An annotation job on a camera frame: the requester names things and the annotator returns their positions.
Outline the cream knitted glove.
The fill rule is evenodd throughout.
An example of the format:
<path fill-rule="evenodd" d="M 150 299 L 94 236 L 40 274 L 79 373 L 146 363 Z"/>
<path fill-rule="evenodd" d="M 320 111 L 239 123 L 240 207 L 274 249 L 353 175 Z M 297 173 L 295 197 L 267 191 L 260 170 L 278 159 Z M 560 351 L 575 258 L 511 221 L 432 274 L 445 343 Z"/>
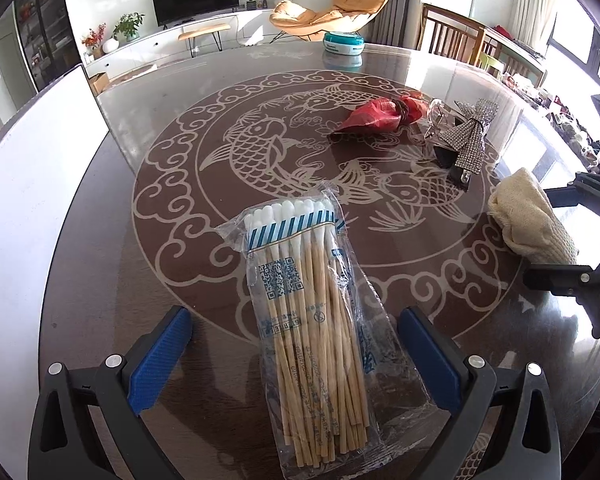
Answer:
<path fill-rule="evenodd" d="M 533 264 L 575 264 L 577 249 L 538 179 L 526 168 L 501 180 L 488 200 L 488 214 L 503 240 Z"/>

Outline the cotton swab pack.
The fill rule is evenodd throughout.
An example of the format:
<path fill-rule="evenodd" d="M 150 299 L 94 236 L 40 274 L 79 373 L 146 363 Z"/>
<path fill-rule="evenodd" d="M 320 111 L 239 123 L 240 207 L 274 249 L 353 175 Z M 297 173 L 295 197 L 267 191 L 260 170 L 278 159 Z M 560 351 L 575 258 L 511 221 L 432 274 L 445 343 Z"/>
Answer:
<path fill-rule="evenodd" d="M 287 479 L 349 479 L 410 448 L 428 394 L 358 265 L 335 189 L 252 206 L 219 227 L 240 252 Z"/>

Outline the wooden dining chair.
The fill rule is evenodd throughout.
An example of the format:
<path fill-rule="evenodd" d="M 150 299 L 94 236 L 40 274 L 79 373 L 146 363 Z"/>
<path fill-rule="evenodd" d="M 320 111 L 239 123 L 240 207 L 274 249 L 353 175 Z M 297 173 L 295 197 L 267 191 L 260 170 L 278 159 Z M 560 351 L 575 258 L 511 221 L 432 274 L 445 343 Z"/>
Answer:
<path fill-rule="evenodd" d="M 440 6 L 422 5 L 417 50 L 476 66 L 484 38 L 483 24 Z"/>

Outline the red plastic bag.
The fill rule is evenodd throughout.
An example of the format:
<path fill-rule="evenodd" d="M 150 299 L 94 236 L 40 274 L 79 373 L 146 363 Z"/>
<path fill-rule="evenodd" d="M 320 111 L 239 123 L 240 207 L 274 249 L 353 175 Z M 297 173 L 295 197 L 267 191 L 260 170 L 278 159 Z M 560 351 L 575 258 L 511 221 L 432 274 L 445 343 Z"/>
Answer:
<path fill-rule="evenodd" d="M 425 118 L 429 104 L 414 96 L 376 98 L 352 110 L 350 115 L 329 137 L 340 138 L 346 133 L 395 133 Z"/>

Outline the white cardboard storage box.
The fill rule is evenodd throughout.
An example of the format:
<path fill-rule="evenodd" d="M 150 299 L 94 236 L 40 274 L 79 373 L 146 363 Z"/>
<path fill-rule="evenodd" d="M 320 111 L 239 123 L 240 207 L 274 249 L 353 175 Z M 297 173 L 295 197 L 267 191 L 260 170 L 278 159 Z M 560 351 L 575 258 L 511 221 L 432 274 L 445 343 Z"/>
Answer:
<path fill-rule="evenodd" d="M 0 466 L 13 479 L 27 474 L 50 266 L 74 194 L 107 133 L 82 66 L 0 131 Z"/>

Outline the teal white round tin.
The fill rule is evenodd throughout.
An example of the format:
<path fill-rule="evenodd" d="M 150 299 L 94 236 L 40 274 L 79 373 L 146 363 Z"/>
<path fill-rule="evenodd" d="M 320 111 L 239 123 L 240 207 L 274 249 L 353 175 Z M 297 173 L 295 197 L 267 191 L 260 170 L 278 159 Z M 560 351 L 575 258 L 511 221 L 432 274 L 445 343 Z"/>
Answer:
<path fill-rule="evenodd" d="M 357 32 L 326 32 L 323 46 L 332 54 L 357 56 L 363 52 L 365 40 Z"/>

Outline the orange lounge chair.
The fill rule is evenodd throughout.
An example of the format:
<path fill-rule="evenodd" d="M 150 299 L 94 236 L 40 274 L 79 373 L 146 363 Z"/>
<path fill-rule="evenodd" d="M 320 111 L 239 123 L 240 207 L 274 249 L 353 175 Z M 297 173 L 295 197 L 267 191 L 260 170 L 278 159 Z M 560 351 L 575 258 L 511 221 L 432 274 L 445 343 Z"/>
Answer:
<path fill-rule="evenodd" d="M 358 32 L 389 0 L 332 0 L 325 11 L 313 11 L 290 0 L 281 1 L 268 20 L 283 35 L 321 41 L 328 32 Z"/>

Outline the brown cardboard box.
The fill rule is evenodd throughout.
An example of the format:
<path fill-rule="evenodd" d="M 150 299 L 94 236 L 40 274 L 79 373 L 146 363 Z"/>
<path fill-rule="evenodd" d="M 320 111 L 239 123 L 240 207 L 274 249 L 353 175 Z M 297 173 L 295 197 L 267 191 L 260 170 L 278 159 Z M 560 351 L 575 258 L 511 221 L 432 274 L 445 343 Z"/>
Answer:
<path fill-rule="evenodd" d="M 99 73 L 88 78 L 88 84 L 90 85 L 94 96 L 99 96 L 109 87 L 110 80 L 106 73 Z"/>

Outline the red flower vase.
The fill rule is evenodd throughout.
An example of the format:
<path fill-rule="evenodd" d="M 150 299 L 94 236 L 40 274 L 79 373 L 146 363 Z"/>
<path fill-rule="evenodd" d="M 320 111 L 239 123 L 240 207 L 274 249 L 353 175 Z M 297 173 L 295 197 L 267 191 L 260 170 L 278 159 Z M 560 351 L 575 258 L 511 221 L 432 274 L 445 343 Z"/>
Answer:
<path fill-rule="evenodd" d="M 106 24 L 102 23 L 95 28 L 91 28 L 82 39 L 82 44 L 93 58 L 100 58 L 104 54 L 102 44 L 104 43 L 105 32 Z"/>

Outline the white tv cabinet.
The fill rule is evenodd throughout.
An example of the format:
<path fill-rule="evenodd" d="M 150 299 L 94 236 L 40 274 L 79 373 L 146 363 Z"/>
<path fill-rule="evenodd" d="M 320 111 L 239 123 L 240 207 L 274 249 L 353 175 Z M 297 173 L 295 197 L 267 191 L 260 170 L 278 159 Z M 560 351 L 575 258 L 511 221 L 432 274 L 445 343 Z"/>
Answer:
<path fill-rule="evenodd" d="M 184 41 L 178 41 L 181 32 L 219 23 L 230 24 L 230 30 L 222 33 L 223 50 L 257 46 L 271 40 L 277 29 L 268 18 L 271 9 L 223 13 L 211 18 L 201 18 L 178 26 L 154 32 L 124 44 L 101 58 L 85 64 L 88 76 L 106 73 L 110 79 L 132 72 L 144 66 L 160 66 L 191 58 Z M 198 38 L 197 55 L 218 52 L 210 36 Z"/>

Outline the green potted plant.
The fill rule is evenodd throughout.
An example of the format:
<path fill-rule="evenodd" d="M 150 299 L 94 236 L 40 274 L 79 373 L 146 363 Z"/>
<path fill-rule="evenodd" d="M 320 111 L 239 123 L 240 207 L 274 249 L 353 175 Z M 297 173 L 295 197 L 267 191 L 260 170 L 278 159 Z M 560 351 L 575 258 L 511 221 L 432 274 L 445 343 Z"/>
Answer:
<path fill-rule="evenodd" d="M 131 42 L 138 36 L 140 26 L 143 25 L 145 14 L 140 12 L 131 12 L 120 16 L 112 36 L 119 41 Z"/>

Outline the wooden bench table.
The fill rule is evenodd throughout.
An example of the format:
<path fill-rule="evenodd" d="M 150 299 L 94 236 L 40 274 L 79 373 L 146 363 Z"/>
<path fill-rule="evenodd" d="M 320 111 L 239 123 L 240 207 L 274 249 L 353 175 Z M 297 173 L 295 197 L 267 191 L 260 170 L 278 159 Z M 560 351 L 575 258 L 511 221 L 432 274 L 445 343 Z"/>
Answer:
<path fill-rule="evenodd" d="M 222 43 L 222 33 L 230 30 L 230 24 L 228 23 L 219 23 L 214 25 L 207 25 L 198 27 L 196 29 L 190 30 L 189 32 L 181 32 L 178 35 L 178 41 L 184 41 L 186 43 L 187 50 L 189 55 L 192 58 L 196 58 L 197 53 L 199 51 L 196 40 L 198 38 L 202 38 L 205 36 L 210 36 L 213 39 L 216 50 L 219 52 L 223 51 L 223 43 Z"/>

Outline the dark glass display cabinet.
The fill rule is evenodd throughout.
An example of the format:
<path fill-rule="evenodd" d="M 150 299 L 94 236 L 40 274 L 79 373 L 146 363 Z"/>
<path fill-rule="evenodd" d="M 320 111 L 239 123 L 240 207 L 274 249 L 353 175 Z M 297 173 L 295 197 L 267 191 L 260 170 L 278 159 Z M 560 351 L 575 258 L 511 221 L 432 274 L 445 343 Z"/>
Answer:
<path fill-rule="evenodd" d="M 43 90 L 79 64 L 66 0 L 15 0 L 15 17 L 36 90 Z"/>

